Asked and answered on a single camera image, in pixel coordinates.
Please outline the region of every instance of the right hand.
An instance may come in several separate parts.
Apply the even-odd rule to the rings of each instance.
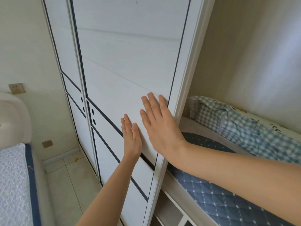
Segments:
[[[176,125],[162,95],[159,95],[160,105],[152,93],[148,93],[148,98],[143,96],[141,99],[146,112],[141,109],[140,115],[148,132],[149,140],[153,148],[169,160],[187,142]]]

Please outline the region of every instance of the floor tile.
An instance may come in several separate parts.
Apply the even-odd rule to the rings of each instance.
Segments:
[[[85,158],[70,163],[66,167],[84,213],[100,191],[100,185],[96,181]]]
[[[82,211],[67,168],[61,167],[46,175],[57,226],[75,226]]]
[[[68,165],[72,162],[75,162],[75,161],[81,159],[82,157],[83,157],[83,155],[82,155],[81,152],[76,152],[76,153],[73,153],[70,156],[65,157],[64,162],[65,162],[66,165]]]
[[[61,167],[64,167],[65,163],[63,159],[60,159],[58,161],[55,161],[53,163],[47,164],[44,168],[46,170],[46,174],[49,174],[52,171],[55,171]]]

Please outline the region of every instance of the wall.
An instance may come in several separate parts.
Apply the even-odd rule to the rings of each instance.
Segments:
[[[189,95],[301,133],[301,0],[216,0]]]
[[[78,146],[41,0],[0,0],[0,91],[24,83],[20,98],[32,120],[42,160]],[[42,142],[53,146],[44,149]]]

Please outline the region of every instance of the electrical outlet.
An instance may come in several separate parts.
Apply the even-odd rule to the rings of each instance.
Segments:
[[[46,140],[46,141],[42,142],[42,145],[44,148],[48,148],[48,147],[53,146],[53,143],[52,143],[52,140]]]
[[[15,83],[8,85],[12,94],[26,93],[23,83]]]

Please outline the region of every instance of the headboard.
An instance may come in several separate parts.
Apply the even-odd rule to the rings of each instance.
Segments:
[[[0,92],[0,149],[31,141],[32,129],[25,104],[9,93]]]

